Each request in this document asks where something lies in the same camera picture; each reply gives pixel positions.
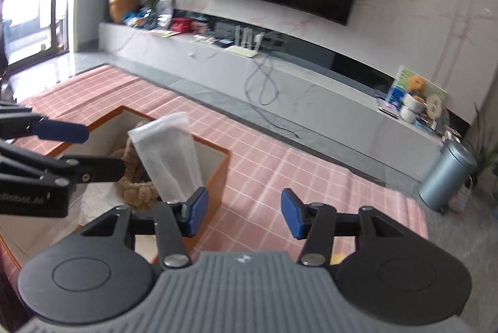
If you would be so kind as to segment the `white cloth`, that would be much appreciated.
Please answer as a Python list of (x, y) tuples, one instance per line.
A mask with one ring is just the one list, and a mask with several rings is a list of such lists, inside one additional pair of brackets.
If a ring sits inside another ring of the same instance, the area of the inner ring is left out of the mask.
[(85, 226), (110, 209), (123, 204), (121, 190), (116, 183), (89, 184), (82, 195), (78, 224)]

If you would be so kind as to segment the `white mesh bag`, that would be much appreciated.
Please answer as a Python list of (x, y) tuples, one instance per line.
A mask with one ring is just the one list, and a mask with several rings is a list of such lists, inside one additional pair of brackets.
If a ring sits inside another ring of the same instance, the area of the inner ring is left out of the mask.
[(162, 201), (185, 202), (203, 185), (186, 114), (162, 116), (128, 136)]

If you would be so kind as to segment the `pink checkered tablecloth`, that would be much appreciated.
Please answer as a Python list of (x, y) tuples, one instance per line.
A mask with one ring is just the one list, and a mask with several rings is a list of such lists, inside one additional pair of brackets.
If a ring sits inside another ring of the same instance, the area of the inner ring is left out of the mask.
[(291, 188), (305, 202), (327, 203), (338, 212), (373, 206), (423, 238), (428, 228), (416, 202), (344, 167), (286, 146), (248, 126), (124, 71), (104, 65), (23, 101), (52, 119), (89, 125), (120, 106), (152, 118), (188, 114), (192, 133), (230, 150), (221, 206), (192, 249), (203, 251), (287, 250), (292, 238), (280, 213), (280, 192)]

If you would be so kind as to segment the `white marble tv console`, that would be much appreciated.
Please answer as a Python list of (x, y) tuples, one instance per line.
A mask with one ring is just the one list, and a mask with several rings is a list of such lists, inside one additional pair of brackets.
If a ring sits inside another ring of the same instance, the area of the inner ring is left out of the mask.
[(271, 121), (303, 126), (417, 180), (440, 157), (438, 138), (382, 113), (375, 97), (274, 53), (247, 58), (189, 34), (164, 37), (111, 23), (98, 32), (105, 52), (250, 103)]

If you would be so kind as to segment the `woven checkered handbag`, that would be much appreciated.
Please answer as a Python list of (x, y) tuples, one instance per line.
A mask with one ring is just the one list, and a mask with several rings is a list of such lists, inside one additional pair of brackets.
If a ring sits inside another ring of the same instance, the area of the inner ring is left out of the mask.
[(458, 190), (458, 192), (453, 196), (453, 198), (449, 201), (449, 208), (455, 213), (463, 213), (465, 210), (468, 200), (472, 195), (473, 191), (473, 179), (471, 176), (467, 177), (467, 180)]

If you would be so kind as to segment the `grey metal trash bin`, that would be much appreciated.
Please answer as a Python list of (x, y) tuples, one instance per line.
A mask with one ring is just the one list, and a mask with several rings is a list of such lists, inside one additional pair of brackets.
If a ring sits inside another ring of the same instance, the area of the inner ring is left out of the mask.
[(470, 150), (455, 140), (447, 141), (441, 156), (420, 183), (421, 201), (434, 212), (444, 210), (476, 167)]

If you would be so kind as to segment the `teddy bear in white pot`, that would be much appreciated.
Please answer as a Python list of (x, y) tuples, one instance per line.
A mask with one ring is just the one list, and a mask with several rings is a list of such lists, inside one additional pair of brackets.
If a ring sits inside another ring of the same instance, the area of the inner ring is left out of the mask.
[(424, 90), (425, 79), (423, 77), (412, 75), (408, 78), (399, 113), (403, 121), (412, 124), (425, 111), (425, 99), (422, 97)]

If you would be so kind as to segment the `colourful picture board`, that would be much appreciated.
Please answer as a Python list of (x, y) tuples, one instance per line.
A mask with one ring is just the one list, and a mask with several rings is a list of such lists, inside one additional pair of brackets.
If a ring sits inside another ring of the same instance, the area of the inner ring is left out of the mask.
[(431, 95), (437, 95), (442, 102), (447, 98), (447, 92), (434, 83), (422, 77), (415, 71), (401, 66), (397, 72), (386, 97), (386, 102), (401, 109), (406, 93), (416, 94), (426, 100)]

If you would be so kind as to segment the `golden vase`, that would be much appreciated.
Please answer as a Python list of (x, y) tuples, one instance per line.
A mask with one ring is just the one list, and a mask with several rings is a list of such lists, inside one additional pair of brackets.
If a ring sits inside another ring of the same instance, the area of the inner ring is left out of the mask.
[(112, 22), (122, 23), (123, 17), (137, 10), (140, 0), (109, 0), (109, 14)]

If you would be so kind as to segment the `green potted plant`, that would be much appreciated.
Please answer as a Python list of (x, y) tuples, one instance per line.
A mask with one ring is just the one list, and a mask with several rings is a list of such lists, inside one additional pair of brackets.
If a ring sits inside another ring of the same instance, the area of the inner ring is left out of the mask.
[(488, 124), (477, 104), (474, 105), (474, 111), (475, 119), (466, 142), (476, 161), (475, 170), (470, 175), (471, 185), (475, 189), (485, 171), (497, 166), (497, 123)]

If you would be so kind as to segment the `white wifi router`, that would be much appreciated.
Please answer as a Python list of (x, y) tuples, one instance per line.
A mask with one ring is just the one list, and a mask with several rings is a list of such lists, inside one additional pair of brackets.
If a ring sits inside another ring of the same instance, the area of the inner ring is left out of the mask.
[(236, 26), (234, 43), (226, 51), (234, 55), (254, 58), (258, 54), (264, 35), (264, 32), (254, 34), (251, 28)]

